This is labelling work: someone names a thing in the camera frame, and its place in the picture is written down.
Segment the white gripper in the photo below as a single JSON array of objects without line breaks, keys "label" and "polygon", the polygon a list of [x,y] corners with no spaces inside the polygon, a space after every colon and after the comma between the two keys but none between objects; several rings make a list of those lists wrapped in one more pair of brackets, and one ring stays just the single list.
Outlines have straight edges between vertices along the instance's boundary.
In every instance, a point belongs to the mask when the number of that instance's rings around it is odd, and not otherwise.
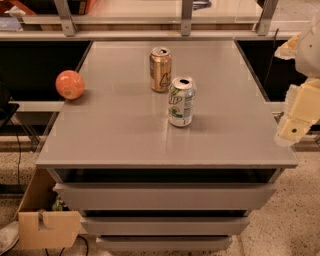
[{"label": "white gripper", "polygon": [[[306,27],[279,46],[274,56],[289,60],[295,57],[296,70],[307,77],[320,77],[320,13]],[[280,146],[298,143],[320,120],[320,79],[307,79],[287,91],[283,115],[278,123],[275,142]]]}]

